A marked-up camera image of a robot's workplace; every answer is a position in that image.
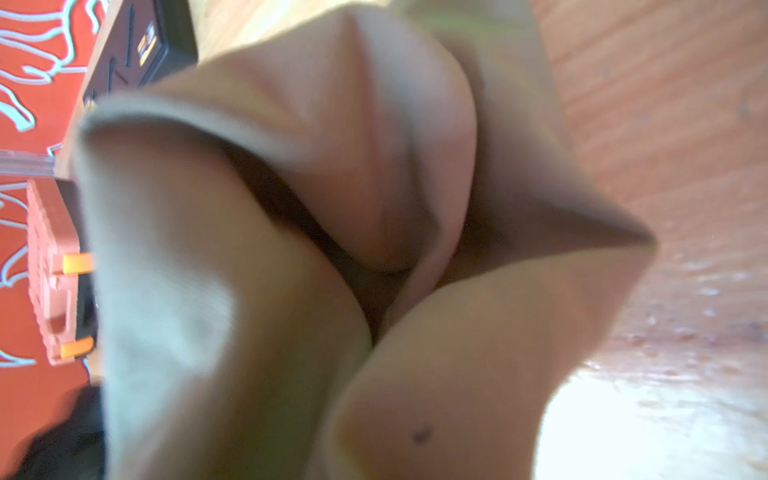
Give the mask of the khaki skirt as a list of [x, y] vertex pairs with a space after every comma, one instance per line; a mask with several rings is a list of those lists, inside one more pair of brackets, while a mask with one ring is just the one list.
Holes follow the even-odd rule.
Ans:
[[73, 150], [110, 479], [527, 479], [651, 263], [525, 1], [331, 10]]

